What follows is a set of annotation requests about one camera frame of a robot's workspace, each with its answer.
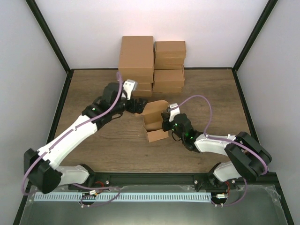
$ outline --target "black metal frame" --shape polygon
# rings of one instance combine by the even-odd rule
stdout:
[[[240,86],[240,82],[237,76],[237,71],[239,70],[241,64],[243,63],[247,53],[249,52],[251,46],[253,45],[254,41],[256,40],[259,32],[261,31],[263,25],[267,21],[269,15],[271,14],[275,4],[278,0],[269,0],[265,9],[263,10],[260,18],[258,19],[250,37],[248,38],[242,52],[240,53],[240,56],[238,57],[235,65],[233,68],[231,67],[193,67],[193,68],[185,68],[185,69],[231,69],[233,73],[234,80],[236,82],[236,86],[239,92],[239,96],[241,99],[241,103],[245,112],[245,116],[247,119],[247,123],[250,129],[251,135],[258,141],[258,137],[249,113],[249,109],[247,107],[247,103],[245,101],[245,97],[242,92],[242,88]],[[71,83],[71,79],[74,73],[74,69],[70,69],[68,66],[67,61],[65,60],[57,42],[54,39],[54,36],[52,35],[45,19],[43,18],[42,13],[38,9],[38,6],[34,0],[26,0],[28,6],[32,10],[32,13],[34,14],[37,22],[39,23],[41,29],[43,30],[46,38],[48,39],[50,45],[52,46],[55,54],[57,55],[60,63],[64,67],[67,77],[65,80],[65,84],[63,86],[63,90],[60,96],[59,104],[57,106],[57,110],[53,119],[53,123],[51,126],[51,130],[49,133],[49,137],[47,140],[47,143],[53,140],[55,136],[55,132],[60,120],[60,115],[67,97],[68,89]],[[98,178],[100,180],[109,180],[110,185],[195,185],[194,181],[196,179],[201,179],[203,176],[207,176],[206,173],[97,173]],[[242,179],[237,179],[236,184],[243,184],[244,181]],[[288,209],[288,206],[285,201],[285,197],[283,195],[281,186],[279,184],[278,178],[276,173],[269,172],[266,175],[263,175],[259,178],[258,181],[250,183],[255,185],[274,185],[276,188],[276,191],[281,195],[280,203],[284,209],[285,217],[288,221],[288,224],[294,224],[292,216],[290,214],[290,211]],[[30,183],[26,187],[26,190],[30,190]],[[17,212],[17,215],[15,217],[14,225],[18,225],[21,221],[21,217],[24,211],[24,207],[27,201],[27,196],[24,196],[19,210]]]

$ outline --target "gray floor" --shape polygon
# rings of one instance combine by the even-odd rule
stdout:
[[[232,202],[239,198],[242,191],[232,190],[230,193],[228,201]],[[249,186],[243,201],[224,208],[215,208],[211,203],[113,202],[105,206],[82,209],[77,202],[27,202],[21,224],[284,225],[287,223],[275,190],[272,187],[256,185]]]

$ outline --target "stack of cardboard boxes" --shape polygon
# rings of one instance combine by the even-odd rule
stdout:
[[[185,41],[155,42],[153,92],[182,92],[186,52]]]
[[[154,72],[152,36],[124,36],[119,59],[119,71],[123,80],[138,82],[134,96],[152,96]]]

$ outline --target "wooden tabletop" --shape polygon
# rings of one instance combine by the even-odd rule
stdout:
[[[67,129],[86,106],[102,95],[109,82],[116,82],[116,70],[76,70],[60,117],[56,136]],[[246,117],[231,70],[185,70],[182,93],[154,93],[149,101],[164,99],[181,103],[201,94],[212,105],[211,135],[249,133]],[[194,129],[203,131],[209,120],[209,107],[201,98],[193,98],[180,111],[186,113]],[[85,163],[97,172],[204,173],[225,156],[190,152],[171,137],[148,143],[142,130],[142,117],[124,113],[84,140],[62,165]]]

